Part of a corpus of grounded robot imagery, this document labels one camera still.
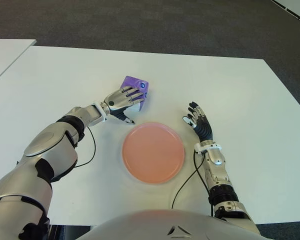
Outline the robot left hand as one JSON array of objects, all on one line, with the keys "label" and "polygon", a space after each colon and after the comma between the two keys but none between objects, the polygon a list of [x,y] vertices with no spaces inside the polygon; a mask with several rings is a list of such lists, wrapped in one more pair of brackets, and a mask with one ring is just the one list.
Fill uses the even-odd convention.
[{"label": "robot left hand", "polygon": [[144,100],[144,94],[138,88],[125,86],[109,94],[101,105],[107,115],[112,115],[127,124],[134,125],[135,122],[125,115],[125,110],[142,103]]}]

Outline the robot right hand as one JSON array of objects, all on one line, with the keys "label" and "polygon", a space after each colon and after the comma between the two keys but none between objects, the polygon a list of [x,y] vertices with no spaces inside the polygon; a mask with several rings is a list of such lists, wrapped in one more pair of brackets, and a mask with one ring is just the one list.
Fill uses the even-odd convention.
[{"label": "robot right hand", "polygon": [[189,113],[182,117],[182,120],[188,124],[197,134],[200,142],[212,141],[213,131],[201,107],[194,101],[189,103]]}]

